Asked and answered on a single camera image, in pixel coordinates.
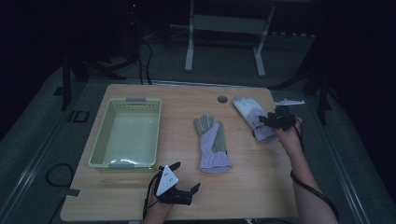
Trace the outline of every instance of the light green basket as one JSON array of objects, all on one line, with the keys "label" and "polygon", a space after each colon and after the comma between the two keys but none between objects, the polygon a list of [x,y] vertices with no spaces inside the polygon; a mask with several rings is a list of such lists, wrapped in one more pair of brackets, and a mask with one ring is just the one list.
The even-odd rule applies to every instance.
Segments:
[{"label": "light green basket", "polygon": [[89,165],[103,172],[154,171],[162,101],[110,99]]}]

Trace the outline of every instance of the gray glove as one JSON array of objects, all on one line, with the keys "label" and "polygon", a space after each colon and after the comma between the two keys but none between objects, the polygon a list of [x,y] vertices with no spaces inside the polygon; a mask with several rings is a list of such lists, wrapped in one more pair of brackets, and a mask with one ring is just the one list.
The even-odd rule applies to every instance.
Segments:
[{"label": "gray glove", "polygon": [[267,112],[254,99],[246,96],[236,96],[233,105],[247,122],[258,142],[273,136],[275,133],[259,121],[259,115],[268,118]]},{"label": "gray glove", "polygon": [[194,120],[194,126],[200,136],[199,169],[205,173],[224,173],[230,170],[232,165],[225,148],[222,122],[203,115],[201,119]]}]

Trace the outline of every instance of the black cable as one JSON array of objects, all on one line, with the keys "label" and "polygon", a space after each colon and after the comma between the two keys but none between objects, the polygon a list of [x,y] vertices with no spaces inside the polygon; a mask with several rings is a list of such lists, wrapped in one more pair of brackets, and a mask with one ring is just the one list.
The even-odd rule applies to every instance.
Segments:
[{"label": "black cable", "polygon": [[[302,130],[302,132],[303,132],[303,125],[301,125],[300,120],[297,119],[297,118],[295,118],[295,119],[296,119],[297,122],[300,123],[300,127],[301,127],[301,130]],[[294,122],[294,124],[293,124],[293,128],[294,128],[296,134],[298,135],[298,138],[299,138],[299,140],[300,140],[300,145],[301,145],[302,151],[304,152],[303,134],[300,133],[300,132],[298,131],[298,129],[297,129],[296,125],[295,125],[295,122]],[[304,189],[308,190],[309,192],[313,193],[314,195],[316,195],[317,197],[319,197],[321,200],[323,200],[323,202],[325,202],[327,205],[329,205],[330,208],[332,209],[332,212],[334,213],[335,217],[337,218],[337,221],[339,222],[338,210],[337,210],[337,208],[335,207],[334,203],[332,203],[332,201],[331,201],[329,198],[327,198],[324,194],[320,193],[320,192],[317,191],[316,189],[314,189],[314,188],[312,188],[312,187],[306,185],[306,184],[303,183],[302,181],[300,181],[300,180],[297,178],[297,176],[295,176],[295,174],[294,174],[293,171],[290,172],[290,176],[291,176],[291,179],[292,179],[294,182],[296,182],[298,185],[300,185],[302,188],[304,188]]]},{"label": "black cable", "polygon": [[159,176],[160,174],[161,174],[161,173],[156,174],[156,175],[155,175],[154,177],[152,177],[151,180],[149,181],[149,184],[148,184],[148,192],[147,192],[146,199],[145,199],[145,205],[144,205],[144,207],[143,207],[143,219],[145,219],[145,217],[146,217],[146,213],[147,213],[147,211],[148,211],[148,208],[150,208],[152,205],[154,205],[155,203],[158,202],[158,201],[157,201],[157,202],[155,202],[155,203],[149,205],[149,195],[150,195],[150,193],[151,193],[151,186],[152,186],[152,183],[154,183],[154,180],[157,179],[158,176]]},{"label": "black cable", "polygon": [[143,85],[143,76],[142,76],[143,65],[142,65],[142,58],[140,57],[140,53],[138,54],[137,59],[138,59],[138,61],[139,61],[139,77],[140,77],[140,84]]},{"label": "black cable", "polygon": [[148,63],[146,64],[146,77],[148,79],[148,84],[152,85],[151,78],[149,76],[149,62],[151,61],[152,48],[144,41],[142,41],[142,44],[148,47],[149,49]]},{"label": "black cable", "polygon": [[319,197],[321,200],[323,200],[327,205],[330,206],[330,208],[332,209],[332,212],[334,213],[335,217],[337,218],[337,221],[339,221],[339,215],[338,215],[338,210],[335,207],[334,203],[332,203],[332,201],[330,201],[330,199],[328,199],[326,196],[324,196],[322,193],[320,193],[319,191],[317,191],[316,189],[306,185],[305,183],[301,182],[297,176],[295,176],[294,172],[291,171],[290,172],[290,176],[291,179],[296,182],[298,185],[300,185],[301,187],[303,187],[304,189],[308,190],[309,192],[315,194],[317,197]]},{"label": "black cable", "polygon": [[[52,174],[52,172],[53,172],[55,169],[58,169],[58,168],[63,167],[63,166],[66,167],[66,168],[69,170],[69,172],[70,172],[69,181],[68,181],[67,183],[64,183],[64,184],[58,184],[58,183],[53,182],[53,181],[50,179],[50,175]],[[50,169],[47,171],[47,174],[46,174],[46,181],[47,181],[47,183],[48,183],[49,185],[51,185],[51,186],[53,186],[53,187],[57,187],[57,188],[64,188],[64,187],[67,187],[67,188],[69,189],[70,186],[72,185],[72,181],[73,181],[74,175],[75,175],[75,172],[74,172],[73,167],[72,167],[71,165],[69,165],[69,164],[67,164],[67,163],[59,163],[59,164],[56,164],[55,166],[53,166],[52,168],[50,168]],[[66,199],[65,197],[62,197],[61,201],[58,203],[58,206],[56,207],[55,212],[52,214],[52,217],[51,217],[50,220],[49,220],[49,224],[52,223],[53,219],[54,219],[55,216],[58,214],[59,210],[61,209],[62,205],[64,204],[65,199]]]}]

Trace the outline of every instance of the metal leg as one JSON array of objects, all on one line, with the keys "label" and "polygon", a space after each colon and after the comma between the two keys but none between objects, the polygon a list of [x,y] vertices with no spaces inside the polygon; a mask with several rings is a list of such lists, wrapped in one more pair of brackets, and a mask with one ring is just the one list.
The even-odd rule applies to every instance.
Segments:
[{"label": "metal leg", "polygon": [[265,76],[264,65],[262,63],[262,47],[264,45],[265,37],[267,37],[268,35],[268,29],[270,28],[271,19],[274,16],[274,12],[275,12],[275,7],[271,7],[266,23],[262,27],[262,36],[260,38],[260,43],[257,47],[253,48],[253,54],[256,60],[257,72],[259,77]]},{"label": "metal leg", "polygon": [[192,70],[192,60],[194,57],[194,1],[190,0],[190,29],[189,29],[189,46],[187,48],[186,65],[184,70],[190,72]]}]

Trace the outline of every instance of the basket handle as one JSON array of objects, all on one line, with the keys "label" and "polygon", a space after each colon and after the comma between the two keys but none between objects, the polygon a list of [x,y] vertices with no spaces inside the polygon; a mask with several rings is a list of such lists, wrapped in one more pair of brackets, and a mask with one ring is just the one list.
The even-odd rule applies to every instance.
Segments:
[{"label": "basket handle", "polygon": [[146,105],[146,98],[137,98],[137,97],[127,97],[125,98],[125,102],[127,105]]}]

